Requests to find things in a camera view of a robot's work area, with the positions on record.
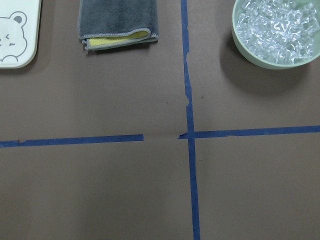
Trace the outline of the grey yellow folded cloth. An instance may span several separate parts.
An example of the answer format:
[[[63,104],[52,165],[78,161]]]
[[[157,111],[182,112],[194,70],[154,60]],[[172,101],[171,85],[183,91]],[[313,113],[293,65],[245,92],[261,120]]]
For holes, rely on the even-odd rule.
[[[158,41],[156,0],[81,0],[78,37],[87,51]]]

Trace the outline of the green bowl of ice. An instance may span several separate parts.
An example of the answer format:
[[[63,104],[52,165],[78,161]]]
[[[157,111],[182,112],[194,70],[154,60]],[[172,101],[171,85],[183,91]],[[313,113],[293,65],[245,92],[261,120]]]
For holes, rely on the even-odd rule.
[[[270,70],[308,64],[320,56],[318,0],[237,0],[232,38],[251,63]]]

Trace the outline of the cream bear serving tray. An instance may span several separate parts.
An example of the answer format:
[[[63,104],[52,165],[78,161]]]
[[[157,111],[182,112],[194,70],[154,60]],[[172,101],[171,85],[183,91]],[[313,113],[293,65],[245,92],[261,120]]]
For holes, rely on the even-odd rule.
[[[36,55],[41,16],[41,0],[0,2],[0,68],[18,69]]]

